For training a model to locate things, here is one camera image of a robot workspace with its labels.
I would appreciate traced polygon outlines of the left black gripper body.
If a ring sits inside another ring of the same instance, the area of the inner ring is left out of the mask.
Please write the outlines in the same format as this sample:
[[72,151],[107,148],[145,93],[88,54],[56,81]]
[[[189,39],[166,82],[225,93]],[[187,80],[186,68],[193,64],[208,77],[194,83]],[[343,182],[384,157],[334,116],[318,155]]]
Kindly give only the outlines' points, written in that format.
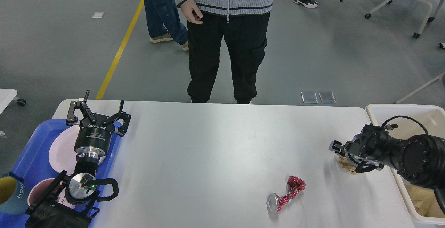
[[74,151],[82,156],[85,156],[87,153],[94,154],[94,158],[97,159],[108,155],[111,136],[115,130],[114,124],[110,123],[106,126],[94,124],[78,125],[80,130],[76,138]]

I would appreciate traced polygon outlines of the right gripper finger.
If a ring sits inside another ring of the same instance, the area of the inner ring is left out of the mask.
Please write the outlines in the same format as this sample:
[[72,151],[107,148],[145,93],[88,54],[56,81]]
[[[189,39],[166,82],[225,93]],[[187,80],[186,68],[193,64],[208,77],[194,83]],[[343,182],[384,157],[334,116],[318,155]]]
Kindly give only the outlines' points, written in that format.
[[329,145],[329,151],[335,152],[337,155],[345,156],[345,144],[334,140]]
[[367,162],[361,162],[359,163],[359,165],[356,167],[355,169],[355,173],[366,173],[366,172],[371,172],[373,170],[382,170],[384,168],[383,164],[379,164],[378,166],[369,164]]

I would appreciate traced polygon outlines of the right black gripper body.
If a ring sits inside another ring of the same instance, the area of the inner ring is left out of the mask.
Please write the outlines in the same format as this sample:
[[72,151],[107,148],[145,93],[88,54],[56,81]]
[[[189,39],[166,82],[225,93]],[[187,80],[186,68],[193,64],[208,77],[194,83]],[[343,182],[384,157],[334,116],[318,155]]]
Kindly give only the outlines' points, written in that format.
[[364,147],[358,141],[347,141],[344,144],[344,153],[346,159],[355,167],[362,163],[362,158],[359,157],[359,151]]

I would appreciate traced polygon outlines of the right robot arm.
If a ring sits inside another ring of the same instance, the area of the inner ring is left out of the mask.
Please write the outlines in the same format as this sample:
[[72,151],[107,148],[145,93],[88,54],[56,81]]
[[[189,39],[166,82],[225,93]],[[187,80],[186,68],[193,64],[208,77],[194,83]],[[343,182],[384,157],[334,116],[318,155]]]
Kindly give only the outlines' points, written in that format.
[[428,130],[408,139],[391,137],[388,130],[397,128],[389,124],[367,124],[351,141],[342,144],[332,141],[329,150],[345,157],[355,166],[356,173],[382,170],[384,166],[396,170],[410,184],[429,188],[444,211],[445,145],[444,139],[432,136]]

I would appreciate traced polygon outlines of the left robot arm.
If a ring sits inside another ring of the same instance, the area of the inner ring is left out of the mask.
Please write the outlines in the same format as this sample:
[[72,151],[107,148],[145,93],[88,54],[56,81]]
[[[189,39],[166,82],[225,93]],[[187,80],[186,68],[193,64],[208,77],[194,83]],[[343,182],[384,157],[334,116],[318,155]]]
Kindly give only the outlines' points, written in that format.
[[116,179],[96,177],[99,161],[108,155],[113,133],[127,133],[131,115],[124,111],[124,100],[112,116],[94,113],[87,106],[89,91],[72,101],[66,125],[80,127],[76,138],[76,166],[72,174],[63,170],[27,209],[26,228],[87,228],[100,212],[95,202],[118,196]]

